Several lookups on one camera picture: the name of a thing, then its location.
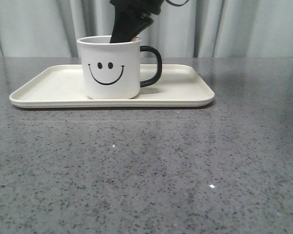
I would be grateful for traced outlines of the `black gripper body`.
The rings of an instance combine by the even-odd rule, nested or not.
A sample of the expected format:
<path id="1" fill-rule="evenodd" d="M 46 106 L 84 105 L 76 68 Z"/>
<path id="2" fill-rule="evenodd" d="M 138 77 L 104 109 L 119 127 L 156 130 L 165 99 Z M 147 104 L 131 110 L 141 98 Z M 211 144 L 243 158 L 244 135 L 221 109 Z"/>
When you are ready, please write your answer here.
<path id="1" fill-rule="evenodd" d="M 111 0 L 117 15 L 159 15 L 163 0 Z"/>

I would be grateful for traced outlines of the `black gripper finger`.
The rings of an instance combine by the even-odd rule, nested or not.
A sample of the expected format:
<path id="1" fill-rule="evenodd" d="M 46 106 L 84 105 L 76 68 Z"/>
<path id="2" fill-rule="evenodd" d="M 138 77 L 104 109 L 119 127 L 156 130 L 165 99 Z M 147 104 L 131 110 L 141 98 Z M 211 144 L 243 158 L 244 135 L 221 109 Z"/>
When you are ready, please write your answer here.
<path id="1" fill-rule="evenodd" d="M 110 43 L 130 42 L 153 24 L 149 13 L 137 8 L 115 8 L 115 19 Z"/>

